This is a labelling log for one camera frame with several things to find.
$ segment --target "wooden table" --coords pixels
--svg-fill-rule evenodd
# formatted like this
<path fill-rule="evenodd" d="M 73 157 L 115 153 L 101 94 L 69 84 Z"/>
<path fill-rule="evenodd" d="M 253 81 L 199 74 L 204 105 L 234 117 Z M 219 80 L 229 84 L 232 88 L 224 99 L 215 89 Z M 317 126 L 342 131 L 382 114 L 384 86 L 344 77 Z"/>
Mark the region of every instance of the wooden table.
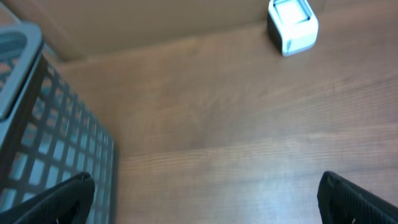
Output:
<path fill-rule="evenodd" d="M 325 170 L 398 205 L 397 15 L 325 12 L 289 58 L 262 23 L 60 66 L 118 142 L 117 223 L 321 223 Z"/>

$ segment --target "cardboard wall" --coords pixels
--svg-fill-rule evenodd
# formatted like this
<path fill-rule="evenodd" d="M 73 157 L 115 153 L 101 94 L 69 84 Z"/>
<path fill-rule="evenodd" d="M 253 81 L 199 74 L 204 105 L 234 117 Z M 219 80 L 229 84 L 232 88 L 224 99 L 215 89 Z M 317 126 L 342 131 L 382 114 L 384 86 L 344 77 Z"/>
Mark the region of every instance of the cardboard wall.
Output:
<path fill-rule="evenodd" d="M 15 24 L 17 21 L 9 13 L 9 11 L 0 4 L 0 26 L 7 26 L 10 24 Z"/>
<path fill-rule="evenodd" d="M 309 0 L 317 13 L 326 1 Z M 345 2 L 365 0 L 345 0 Z M 65 60 L 106 54 L 265 18 L 268 0 L 3 0 L 19 17 L 39 24 Z"/>

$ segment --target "white cube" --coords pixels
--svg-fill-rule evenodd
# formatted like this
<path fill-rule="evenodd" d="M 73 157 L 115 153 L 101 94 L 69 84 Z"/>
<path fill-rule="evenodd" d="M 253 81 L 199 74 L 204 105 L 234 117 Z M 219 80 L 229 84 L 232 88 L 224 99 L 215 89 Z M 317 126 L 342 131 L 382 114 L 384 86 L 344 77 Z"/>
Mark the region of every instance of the white cube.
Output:
<path fill-rule="evenodd" d="M 271 0 L 267 33 L 283 56 L 311 48 L 318 35 L 318 19 L 307 0 Z"/>

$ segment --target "white object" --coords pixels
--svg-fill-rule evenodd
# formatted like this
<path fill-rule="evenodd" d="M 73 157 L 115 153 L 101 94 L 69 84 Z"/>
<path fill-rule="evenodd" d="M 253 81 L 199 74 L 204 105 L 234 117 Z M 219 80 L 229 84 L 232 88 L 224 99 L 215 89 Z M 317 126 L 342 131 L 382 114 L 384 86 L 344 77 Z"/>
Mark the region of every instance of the white object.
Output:
<path fill-rule="evenodd" d="M 283 56 L 311 48 L 318 35 L 318 19 L 307 0 L 271 0 L 267 31 Z"/>

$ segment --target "plastic crate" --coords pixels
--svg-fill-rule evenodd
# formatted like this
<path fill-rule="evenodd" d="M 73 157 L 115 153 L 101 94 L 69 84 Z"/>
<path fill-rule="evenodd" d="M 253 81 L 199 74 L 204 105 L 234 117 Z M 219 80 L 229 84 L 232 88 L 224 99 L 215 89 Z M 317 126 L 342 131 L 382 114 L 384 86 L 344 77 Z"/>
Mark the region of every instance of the plastic crate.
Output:
<path fill-rule="evenodd" d="M 114 223 L 114 140 L 41 50 L 36 25 L 0 29 L 0 213 L 87 171 L 87 223 Z"/>

